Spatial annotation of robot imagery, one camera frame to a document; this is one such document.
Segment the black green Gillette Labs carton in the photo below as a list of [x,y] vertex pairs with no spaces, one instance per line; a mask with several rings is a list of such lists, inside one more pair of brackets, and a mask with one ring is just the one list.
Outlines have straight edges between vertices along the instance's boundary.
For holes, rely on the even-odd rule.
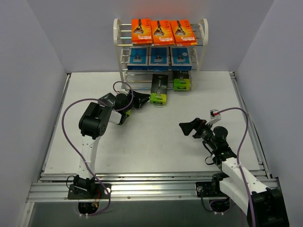
[[166,105],[167,103],[168,75],[153,74],[151,83],[150,103]]

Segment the Harry's blade cartridge pack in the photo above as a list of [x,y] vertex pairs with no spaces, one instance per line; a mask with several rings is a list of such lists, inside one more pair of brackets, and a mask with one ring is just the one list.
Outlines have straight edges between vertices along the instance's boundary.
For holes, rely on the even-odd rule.
[[169,48],[168,47],[149,47],[148,51],[149,70],[167,71],[169,70]]

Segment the grey Harry's box blue razor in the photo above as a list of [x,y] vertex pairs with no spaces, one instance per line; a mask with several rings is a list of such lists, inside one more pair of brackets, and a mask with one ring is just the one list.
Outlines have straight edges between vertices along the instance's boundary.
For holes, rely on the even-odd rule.
[[187,47],[170,47],[171,70],[192,70],[192,61]]

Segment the small orange Gillette razor box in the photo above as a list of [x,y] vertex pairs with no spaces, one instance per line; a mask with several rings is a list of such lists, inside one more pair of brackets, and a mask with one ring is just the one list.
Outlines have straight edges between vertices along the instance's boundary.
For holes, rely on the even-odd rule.
[[152,44],[152,27],[149,18],[137,18],[131,21],[132,44]]

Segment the orange Gillette Fusion5 razor box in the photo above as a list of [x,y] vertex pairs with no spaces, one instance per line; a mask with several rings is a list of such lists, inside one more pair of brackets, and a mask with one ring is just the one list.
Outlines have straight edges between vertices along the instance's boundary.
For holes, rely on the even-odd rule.
[[171,20],[170,26],[176,46],[197,45],[196,36],[188,20]]

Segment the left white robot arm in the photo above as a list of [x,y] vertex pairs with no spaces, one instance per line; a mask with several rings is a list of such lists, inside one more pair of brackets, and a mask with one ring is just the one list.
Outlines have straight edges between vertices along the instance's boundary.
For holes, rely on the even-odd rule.
[[116,95],[107,93],[97,103],[91,102],[79,121],[82,138],[79,169],[73,179],[73,191],[84,198],[93,198],[100,185],[93,176],[97,148],[108,124],[122,125],[130,116],[131,109],[142,108],[149,100],[149,94],[135,91],[122,92]]

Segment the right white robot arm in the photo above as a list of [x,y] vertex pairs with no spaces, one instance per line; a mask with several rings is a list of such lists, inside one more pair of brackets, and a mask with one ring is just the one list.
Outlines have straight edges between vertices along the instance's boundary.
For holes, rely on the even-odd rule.
[[215,195],[227,195],[246,215],[251,227],[288,227],[289,220],[282,192],[271,189],[258,180],[232,151],[228,130],[212,127],[206,120],[196,118],[179,124],[183,134],[195,131],[193,138],[202,139],[220,172],[213,175],[210,189]]

